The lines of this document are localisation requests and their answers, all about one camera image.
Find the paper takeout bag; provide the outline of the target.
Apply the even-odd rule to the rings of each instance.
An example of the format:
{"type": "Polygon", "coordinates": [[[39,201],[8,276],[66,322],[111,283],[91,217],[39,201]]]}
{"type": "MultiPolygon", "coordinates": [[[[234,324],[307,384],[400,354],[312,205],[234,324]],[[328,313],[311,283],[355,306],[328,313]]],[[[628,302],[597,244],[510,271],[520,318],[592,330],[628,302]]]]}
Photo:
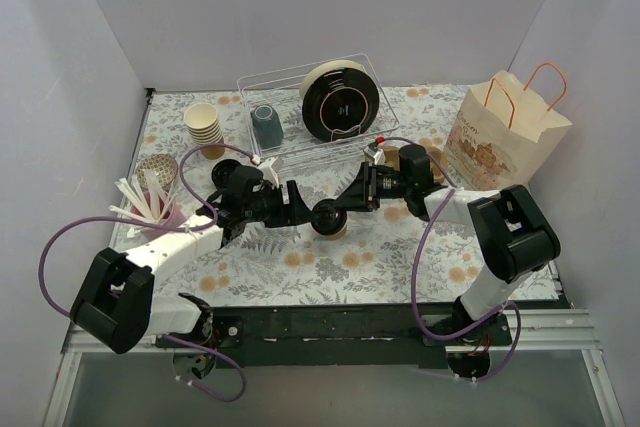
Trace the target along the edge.
{"type": "Polygon", "coordinates": [[[473,189],[528,183],[572,127],[532,83],[502,70],[468,88],[444,152],[473,189]]]}

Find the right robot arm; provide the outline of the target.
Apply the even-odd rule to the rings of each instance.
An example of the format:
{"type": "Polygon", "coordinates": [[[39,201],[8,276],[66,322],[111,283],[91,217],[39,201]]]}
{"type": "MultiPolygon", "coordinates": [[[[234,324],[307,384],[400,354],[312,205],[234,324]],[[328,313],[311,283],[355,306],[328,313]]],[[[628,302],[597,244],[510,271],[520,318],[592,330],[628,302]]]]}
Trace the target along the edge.
{"type": "Polygon", "coordinates": [[[433,327],[416,321],[429,340],[475,344],[520,284],[560,255],[558,236],[523,185],[492,191],[443,185],[431,170],[435,158],[415,143],[401,147],[398,159],[396,169],[362,162],[337,199],[315,206],[315,230],[333,235],[345,226],[348,213],[372,212],[384,199],[404,200],[410,214],[429,227],[438,221],[472,227],[484,261],[480,273],[455,300],[449,317],[433,327]]]}

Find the brown paper cup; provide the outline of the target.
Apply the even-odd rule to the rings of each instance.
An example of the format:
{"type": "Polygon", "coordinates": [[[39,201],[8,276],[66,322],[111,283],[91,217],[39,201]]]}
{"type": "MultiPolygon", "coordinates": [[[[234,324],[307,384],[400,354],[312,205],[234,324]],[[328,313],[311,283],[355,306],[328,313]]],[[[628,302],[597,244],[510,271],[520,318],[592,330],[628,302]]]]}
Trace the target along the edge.
{"type": "Polygon", "coordinates": [[[337,239],[341,238],[342,236],[344,236],[344,234],[346,233],[346,230],[347,230],[347,226],[345,224],[344,226],[342,226],[342,228],[339,231],[337,231],[337,232],[335,232],[333,234],[325,236],[325,239],[327,239],[327,240],[337,240],[337,239]]]}

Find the black coffee lid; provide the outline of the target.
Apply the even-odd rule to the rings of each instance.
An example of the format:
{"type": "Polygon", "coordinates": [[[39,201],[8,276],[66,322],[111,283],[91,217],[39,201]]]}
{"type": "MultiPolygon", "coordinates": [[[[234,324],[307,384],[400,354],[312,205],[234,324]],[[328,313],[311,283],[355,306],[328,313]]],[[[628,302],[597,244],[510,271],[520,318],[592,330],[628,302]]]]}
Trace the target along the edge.
{"type": "Polygon", "coordinates": [[[347,214],[344,209],[336,208],[335,200],[331,198],[318,202],[312,209],[314,221],[313,230],[323,236],[339,233],[346,225],[347,214]]]}

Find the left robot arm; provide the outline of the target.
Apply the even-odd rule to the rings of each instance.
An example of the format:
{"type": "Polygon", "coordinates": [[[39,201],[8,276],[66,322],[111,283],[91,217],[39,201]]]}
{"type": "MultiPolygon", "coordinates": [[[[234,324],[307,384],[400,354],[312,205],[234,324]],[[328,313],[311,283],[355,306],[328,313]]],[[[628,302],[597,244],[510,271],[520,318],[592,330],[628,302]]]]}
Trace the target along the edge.
{"type": "Polygon", "coordinates": [[[178,231],[125,252],[99,252],[71,307],[71,321],[117,354],[148,335],[179,334],[188,345],[203,346],[213,333],[209,307],[189,295],[156,297],[155,286],[226,246],[249,223],[280,228],[314,219],[295,181],[275,186],[260,170],[239,166],[178,231]]]}

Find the black cup lids stack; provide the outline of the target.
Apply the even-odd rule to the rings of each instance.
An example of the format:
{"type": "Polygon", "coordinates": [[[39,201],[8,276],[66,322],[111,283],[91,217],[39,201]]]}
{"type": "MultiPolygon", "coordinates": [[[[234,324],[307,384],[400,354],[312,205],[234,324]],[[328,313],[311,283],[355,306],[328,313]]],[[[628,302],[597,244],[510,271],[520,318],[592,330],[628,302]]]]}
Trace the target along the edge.
{"type": "Polygon", "coordinates": [[[233,159],[220,161],[211,171],[211,180],[220,194],[242,193],[246,184],[246,165],[233,159]]]}

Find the stack of paper cups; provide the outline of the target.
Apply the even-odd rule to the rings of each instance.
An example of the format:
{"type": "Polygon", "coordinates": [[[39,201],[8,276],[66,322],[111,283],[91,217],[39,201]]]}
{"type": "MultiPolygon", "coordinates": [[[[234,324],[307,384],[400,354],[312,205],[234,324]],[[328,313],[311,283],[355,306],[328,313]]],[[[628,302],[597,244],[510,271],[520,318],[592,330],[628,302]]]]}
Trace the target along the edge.
{"type": "Polygon", "coordinates": [[[201,149],[206,159],[216,160],[224,155],[219,113],[214,105],[205,102],[190,105],[184,113],[183,121],[196,144],[207,144],[207,147],[201,149]]]}

